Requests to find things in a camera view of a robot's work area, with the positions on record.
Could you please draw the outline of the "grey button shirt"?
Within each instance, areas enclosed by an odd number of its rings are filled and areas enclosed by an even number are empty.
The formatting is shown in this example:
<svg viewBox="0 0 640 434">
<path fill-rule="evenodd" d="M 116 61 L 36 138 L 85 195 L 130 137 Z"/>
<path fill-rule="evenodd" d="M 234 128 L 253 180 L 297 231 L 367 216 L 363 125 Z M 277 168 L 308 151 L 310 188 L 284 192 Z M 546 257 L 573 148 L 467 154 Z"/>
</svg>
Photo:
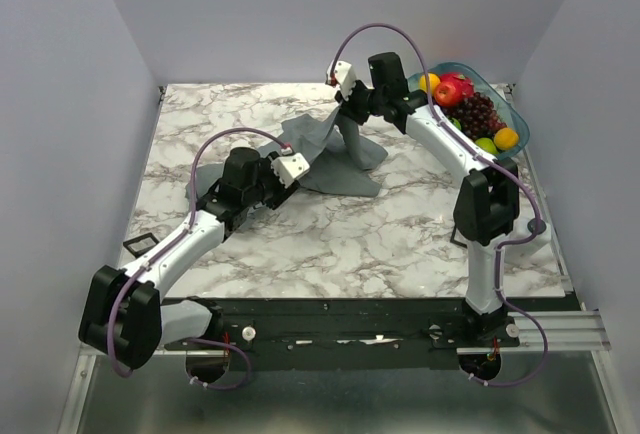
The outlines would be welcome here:
<svg viewBox="0 0 640 434">
<path fill-rule="evenodd" d="M 295 153 L 301 153 L 310 164 L 309 172 L 298 180 L 303 189 L 346 197 L 374 198 L 379 194 L 381 186 L 369 173 L 388 153 L 363 137 L 358 125 L 339 115 L 338 109 L 324 120 L 303 114 L 284 121 L 281 128 L 281 134 L 275 136 L 257 128 L 235 127 L 207 139 L 191 166 L 186 188 L 189 214 L 202 210 L 226 221 L 260 208 L 261 179 L 274 174 L 271 162 Z M 199 166 L 211 144 L 236 134 L 257 135 L 269 142 L 257 149 L 232 149 L 224 163 L 211 172 Z"/>
</svg>

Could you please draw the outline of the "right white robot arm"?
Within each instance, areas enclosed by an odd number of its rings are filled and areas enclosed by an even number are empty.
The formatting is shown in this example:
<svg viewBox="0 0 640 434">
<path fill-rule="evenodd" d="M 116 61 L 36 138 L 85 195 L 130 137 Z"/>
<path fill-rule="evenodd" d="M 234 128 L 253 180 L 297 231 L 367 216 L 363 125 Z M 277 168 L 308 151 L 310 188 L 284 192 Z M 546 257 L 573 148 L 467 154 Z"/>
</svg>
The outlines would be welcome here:
<svg viewBox="0 0 640 434">
<path fill-rule="evenodd" d="M 506 326 L 507 310 L 500 294 L 504 273 L 502 243 L 512 236 L 519 217 L 518 169 L 512 161 L 485 158 L 485 153 L 428 104 L 427 94 L 411 91 L 397 54 L 368 60 L 372 86 L 367 87 L 351 64 L 332 61 L 326 83 L 336 87 L 339 114 L 357 124 L 383 118 L 425 147 L 459 185 L 454 224 L 467 243 L 468 287 L 460 333 L 480 346 Z"/>
</svg>

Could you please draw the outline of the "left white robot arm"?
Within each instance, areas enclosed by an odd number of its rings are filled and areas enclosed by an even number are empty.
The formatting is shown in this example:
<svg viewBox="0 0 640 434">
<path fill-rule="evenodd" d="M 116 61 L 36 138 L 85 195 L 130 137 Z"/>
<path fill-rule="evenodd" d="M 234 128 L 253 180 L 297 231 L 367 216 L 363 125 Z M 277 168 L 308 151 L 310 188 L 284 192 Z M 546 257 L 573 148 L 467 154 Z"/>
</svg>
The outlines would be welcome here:
<svg viewBox="0 0 640 434">
<path fill-rule="evenodd" d="M 222 334 L 211 309 L 194 300 L 166 305 L 174 284 L 206 253 L 224 243 L 258 207 L 277 209 L 298 188 L 310 165 L 285 148 L 261 155 L 233 149 L 221 175 L 185 220 L 139 258 L 93 276 L 79 340 L 111 357 L 116 367 L 142 367 L 163 345 L 190 339 L 214 347 Z"/>
</svg>

